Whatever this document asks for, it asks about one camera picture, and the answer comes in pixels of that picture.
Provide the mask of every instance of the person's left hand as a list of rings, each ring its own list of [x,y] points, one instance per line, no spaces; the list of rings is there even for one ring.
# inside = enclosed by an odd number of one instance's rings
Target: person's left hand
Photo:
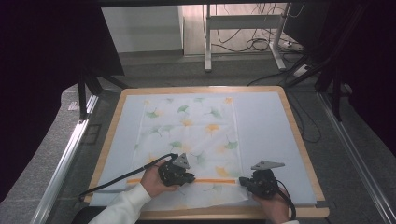
[[[151,198],[154,198],[165,191],[175,191],[179,187],[179,185],[166,187],[161,181],[160,175],[158,174],[158,167],[164,162],[165,160],[159,161],[157,164],[148,168],[140,181],[140,184],[145,188]]]

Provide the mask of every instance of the orange strip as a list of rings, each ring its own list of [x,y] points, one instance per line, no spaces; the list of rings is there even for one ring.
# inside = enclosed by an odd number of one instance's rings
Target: orange strip
[[[128,184],[137,184],[141,178],[129,179]],[[236,184],[234,179],[195,179],[194,183],[217,183],[217,184]]]

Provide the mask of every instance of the gray carpet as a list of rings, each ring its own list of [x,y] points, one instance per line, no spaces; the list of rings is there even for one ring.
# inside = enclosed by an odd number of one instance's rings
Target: gray carpet
[[[245,58],[214,57],[213,71],[209,74],[204,71],[202,58],[177,59],[173,62],[169,62],[168,58],[165,63],[150,58],[142,60],[144,63],[134,63],[126,58],[121,60],[126,76],[118,78],[137,88],[246,86],[256,78],[277,73],[276,64],[270,55]],[[276,85],[282,78],[282,76],[270,77],[254,85]],[[47,223],[71,223],[79,209],[87,205],[78,203],[76,196],[87,189],[91,181],[94,165],[121,91],[105,80],[100,79],[100,81],[105,90],[99,95],[99,101],[89,123],[92,129],[100,127],[100,132],[97,138],[89,134],[84,136],[83,144],[78,148]],[[314,91],[315,81],[316,77],[311,77],[287,91],[294,116],[331,212],[327,220],[300,219],[300,223],[383,223]],[[76,86],[64,92],[62,108],[47,137],[6,200],[0,204],[0,223],[28,223],[32,219],[78,122],[78,111],[67,110],[70,103],[77,100]],[[341,101],[341,116],[370,171],[395,207],[394,156],[359,118],[348,104],[347,98]]]

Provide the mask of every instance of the hand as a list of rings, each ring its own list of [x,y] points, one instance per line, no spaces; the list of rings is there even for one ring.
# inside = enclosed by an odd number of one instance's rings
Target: hand
[[[282,190],[285,195],[288,195],[284,189],[280,190]],[[276,194],[274,198],[270,200],[259,198],[253,194],[253,200],[262,206],[262,211],[274,224],[289,221],[289,206],[279,194]]]
[[[160,175],[158,174],[158,167],[164,162],[165,160],[159,161],[157,164],[148,168],[140,181],[140,184],[145,188],[151,198],[154,198],[165,191],[175,191],[179,187],[179,185],[166,187],[161,181]]]

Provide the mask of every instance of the white wall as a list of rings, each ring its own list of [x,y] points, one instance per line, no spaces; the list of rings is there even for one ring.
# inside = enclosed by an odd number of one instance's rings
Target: white wall
[[[182,7],[102,8],[117,52],[183,49]]]

